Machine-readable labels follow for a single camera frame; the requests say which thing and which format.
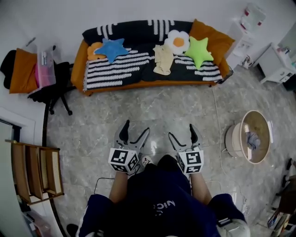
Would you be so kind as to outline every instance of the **marble floor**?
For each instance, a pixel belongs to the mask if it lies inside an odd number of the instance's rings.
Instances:
[[[47,143],[61,148],[64,196],[54,199],[61,223],[78,224],[99,177],[114,177],[107,159],[120,124],[130,119],[130,140],[150,127],[150,137],[142,150],[156,162],[164,154],[174,154],[168,132],[186,143],[189,123],[203,136],[205,165],[202,170],[213,195],[230,193],[237,200],[251,227],[252,236],[269,236],[264,226],[269,215],[267,205],[280,187],[288,157],[295,157],[296,100],[292,92],[272,82],[260,84],[257,69],[241,67],[225,83],[213,87],[151,87],[96,93],[90,97],[74,90],[67,95],[73,111],[68,116],[61,101],[55,114],[49,115]],[[243,158],[222,153],[213,92],[222,131],[239,121],[248,110],[261,111],[273,123],[274,143],[266,159],[252,165]],[[108,196],[110,180],[99,180],[96,193]]]

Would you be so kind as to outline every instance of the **navy shirt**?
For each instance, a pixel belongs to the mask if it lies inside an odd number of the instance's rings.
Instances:
[[[206,206],[191,196],[181,172],[154,169],[131,177],[127,197],[119,204],[92,195],[78,236],[218,237],[217,221],[225,218],[245,221],[229,194],[215,196]]]

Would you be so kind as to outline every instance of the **person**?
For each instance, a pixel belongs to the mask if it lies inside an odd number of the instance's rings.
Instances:
[[[145,170],[129,178],[117,172],[109,198],[89,198],[79,226],[68,225],[77,237],[249,237],[244,215],[229,194],[211,197],[201,173],[191,185],[175,158],[158,165],[142,158]]]

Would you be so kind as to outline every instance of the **white cable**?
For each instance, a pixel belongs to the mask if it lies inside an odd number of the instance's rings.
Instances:
[[[224,173],[228,178],[232,179],[233,181],[235,181],[235,182],[238,184],[238,186],[239,186],[239,188],[240,188],[240,194],[243,196],[244,199],[246,199],[245,196],[241,193],[241,186],[240,186],[240,184],[238,183],[238,181],[236,181],[234,178],[232,178],[232,177],[230,177],[229,175],[227,175],[226,172],[225,172],[224,169],[223,169],[223,166],[222,166],[222,159],[221,159],[221,144],[222,144],[222,139],[221,139],[221,126],[220,126],[219,113],[218,113],[217,102],[216,102],[216,97],[215,97],[215,93],[214,93],[214,89],[213,89],[213,87],[212,87],[212,92],[213,92],[213,96],[214,96],[214,102],[215,102],[215,108],[216,108],[217,119],[218,119],[218,126],[219,126],[219,132],[220,132],[219,157],[220,157],[220,165],[221,165],[221,169],[222,169],[223,173]]]

